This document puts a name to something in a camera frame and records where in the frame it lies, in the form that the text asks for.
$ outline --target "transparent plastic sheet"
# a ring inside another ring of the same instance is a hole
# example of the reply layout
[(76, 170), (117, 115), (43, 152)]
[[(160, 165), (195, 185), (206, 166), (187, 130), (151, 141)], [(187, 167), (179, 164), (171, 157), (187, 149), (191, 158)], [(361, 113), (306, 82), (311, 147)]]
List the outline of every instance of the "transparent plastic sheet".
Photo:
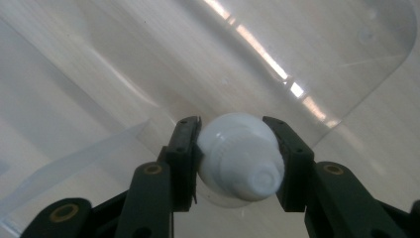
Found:
[(405, 0), (5, 0), (0, 18), (0, 207), (35, 171), (149, 119), (126, 152), (132, 166), (105, 173), (126, 175), (119, 189), (70, 176), (7, 214), (17, 232), (53, 199), (98, 203), (127, 187), (132, 157), (152, 160), (186, 116), (277, 117), (313, 146), (400, 66), (417, 34)]

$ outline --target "white floor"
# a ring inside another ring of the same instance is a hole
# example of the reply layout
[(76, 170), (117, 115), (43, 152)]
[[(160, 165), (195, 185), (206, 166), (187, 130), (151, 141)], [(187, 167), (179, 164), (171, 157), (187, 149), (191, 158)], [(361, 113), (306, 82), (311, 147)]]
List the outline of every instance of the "white floor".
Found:
[[(347, 166), (374, 197), (408, 211), (420, 198), (419, 9), (0, 1), (0, 236), (18, 235), (58, 199), (96, 205), (123, 191), (177, 120), (234, 111), (288, 122), (317, 161)], [(175, 237), (215, 236), (308, 237), (303, 215), (275, 197), (226, 209), (199, 196), (175, 215)]]

